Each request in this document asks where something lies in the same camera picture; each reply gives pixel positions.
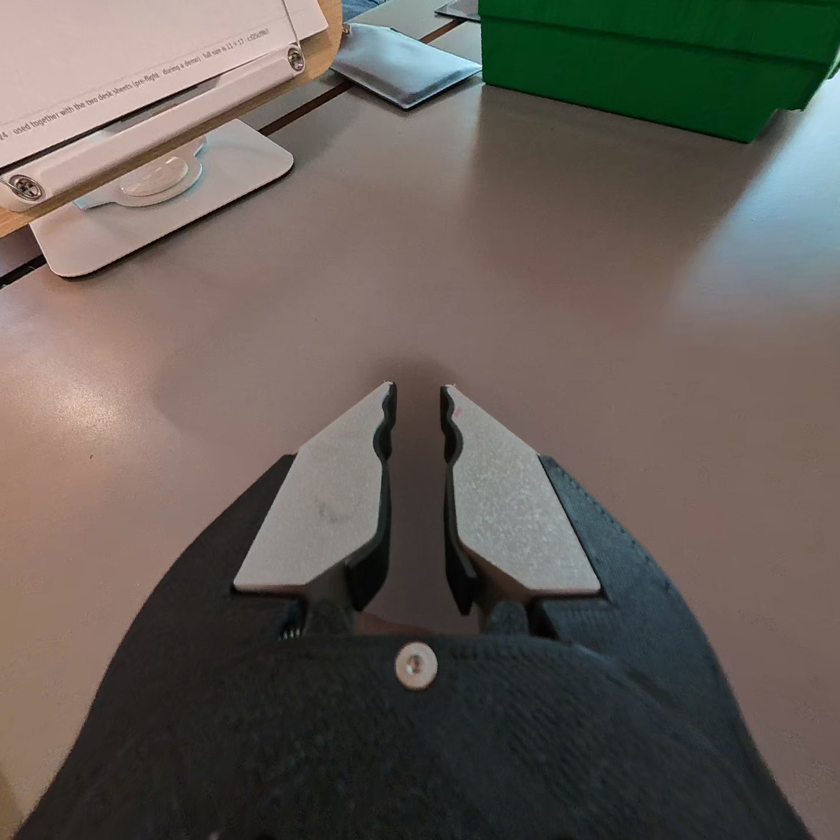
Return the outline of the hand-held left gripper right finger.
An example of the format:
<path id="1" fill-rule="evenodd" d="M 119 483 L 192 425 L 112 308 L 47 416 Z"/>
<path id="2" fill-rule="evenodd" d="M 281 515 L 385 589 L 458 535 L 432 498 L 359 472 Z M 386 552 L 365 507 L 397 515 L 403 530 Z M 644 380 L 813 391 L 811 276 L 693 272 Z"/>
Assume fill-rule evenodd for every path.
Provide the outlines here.
<path id="1" fill-rule="evenodd" d="M 459 613 L 602 595 L 538 452 L 456 386 L 439 400 L 445 572 Z"/>

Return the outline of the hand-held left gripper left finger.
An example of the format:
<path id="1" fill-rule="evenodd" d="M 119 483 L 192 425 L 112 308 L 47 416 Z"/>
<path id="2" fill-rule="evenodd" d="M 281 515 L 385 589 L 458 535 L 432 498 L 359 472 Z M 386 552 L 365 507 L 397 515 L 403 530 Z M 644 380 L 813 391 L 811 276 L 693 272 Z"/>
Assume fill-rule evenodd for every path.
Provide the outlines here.
<path id="1" fill-rule="evenodd" d="M 371 603 L 390 564 L 396 397 L 385 381 L 300 447 L 236 573 L 237 593 L 355 613 Z"/>

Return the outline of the wooden document stand white base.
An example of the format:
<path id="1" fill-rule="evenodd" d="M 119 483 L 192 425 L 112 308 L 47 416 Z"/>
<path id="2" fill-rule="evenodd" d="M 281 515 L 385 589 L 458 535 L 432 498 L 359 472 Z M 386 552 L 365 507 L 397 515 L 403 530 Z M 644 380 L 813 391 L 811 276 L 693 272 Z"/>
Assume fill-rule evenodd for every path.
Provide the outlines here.
<path id="1" fill-rule="evenodd" d="M 2 245 L 28 232 L 83 277 L 285 176 L 292 155 L 241 117 L 329 67 L 342 7 L 318 3 L 324 31 L 2 167 Z"/>

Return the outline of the silver padded pouch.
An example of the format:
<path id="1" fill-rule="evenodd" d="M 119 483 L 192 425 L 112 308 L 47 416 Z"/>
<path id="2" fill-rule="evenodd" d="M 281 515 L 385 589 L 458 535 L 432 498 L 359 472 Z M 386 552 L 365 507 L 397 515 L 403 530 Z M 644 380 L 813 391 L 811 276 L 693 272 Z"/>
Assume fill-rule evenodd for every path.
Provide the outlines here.
<path id="1" fill-rule="evenodd" d="M 347 24 L 331 69 L 408 110 L 472 78 L 481 65 L 392 28 Z"/>

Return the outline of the green plastic crate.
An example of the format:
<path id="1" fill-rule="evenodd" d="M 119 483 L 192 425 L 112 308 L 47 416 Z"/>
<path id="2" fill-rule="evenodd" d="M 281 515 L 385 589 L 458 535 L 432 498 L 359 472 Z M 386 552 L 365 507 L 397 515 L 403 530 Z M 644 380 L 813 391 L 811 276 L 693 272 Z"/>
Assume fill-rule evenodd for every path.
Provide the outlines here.
<path id="1" fill-rule="evenodd" d="M 838 70 L 835 1 L 481 1 L 499 88 L 750 143 Z"/>

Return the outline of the white printed paper sheet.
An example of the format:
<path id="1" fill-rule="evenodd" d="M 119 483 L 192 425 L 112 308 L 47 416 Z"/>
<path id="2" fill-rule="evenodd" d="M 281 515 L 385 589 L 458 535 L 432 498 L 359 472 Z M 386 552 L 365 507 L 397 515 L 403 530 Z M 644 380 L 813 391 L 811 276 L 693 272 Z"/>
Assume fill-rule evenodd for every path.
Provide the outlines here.
<path id="1" fill-rule="evenodd" d="M 327 26 L 315 1 L 2 1 L 1 165 Z"/>

